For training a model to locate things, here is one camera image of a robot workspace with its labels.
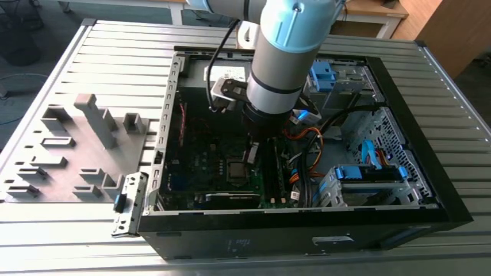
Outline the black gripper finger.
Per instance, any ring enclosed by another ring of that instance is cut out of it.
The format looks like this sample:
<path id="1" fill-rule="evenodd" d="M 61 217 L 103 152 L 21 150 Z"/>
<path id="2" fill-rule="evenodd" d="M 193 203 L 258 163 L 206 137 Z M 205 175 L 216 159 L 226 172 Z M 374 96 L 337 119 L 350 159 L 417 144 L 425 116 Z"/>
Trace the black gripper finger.
<path id="1" fill-rule="evenodd" d="M 250 134 L 246 134 L 245 150 L 242 161 L 246 164 L 257 164 L 261 150 L 264 150 L 266 140 L 258 140 Z"/>

